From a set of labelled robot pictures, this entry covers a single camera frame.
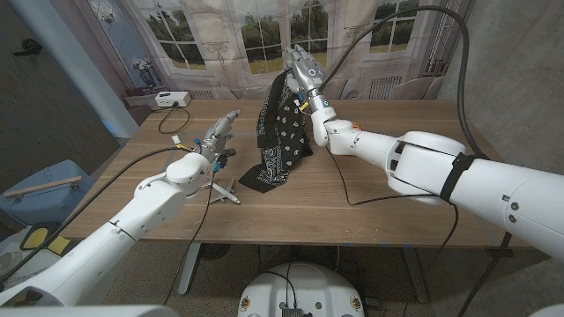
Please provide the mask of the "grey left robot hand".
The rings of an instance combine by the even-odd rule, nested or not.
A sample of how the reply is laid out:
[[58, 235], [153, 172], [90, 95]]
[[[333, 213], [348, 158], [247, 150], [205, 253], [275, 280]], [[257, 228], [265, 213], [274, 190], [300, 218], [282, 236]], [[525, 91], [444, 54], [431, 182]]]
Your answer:
[[233, 137], [232, 123], [239, 117], [240, 112], [240, 109], [236, 109], [225, 114], [204, 134], [200, 154], [210, 163], [223, 152], [226, 141]]

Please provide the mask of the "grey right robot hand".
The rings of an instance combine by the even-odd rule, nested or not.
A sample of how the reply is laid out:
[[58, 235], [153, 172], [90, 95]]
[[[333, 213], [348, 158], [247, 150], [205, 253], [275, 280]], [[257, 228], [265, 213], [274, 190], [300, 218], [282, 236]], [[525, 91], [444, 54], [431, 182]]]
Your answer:
[[303, 47], [296, 44], [285, 48], [286, 85], [297, 94], [301, 94], [308, 103], [311, 114], [327, 107], [323, 94], [323, 72], [315, 58]]

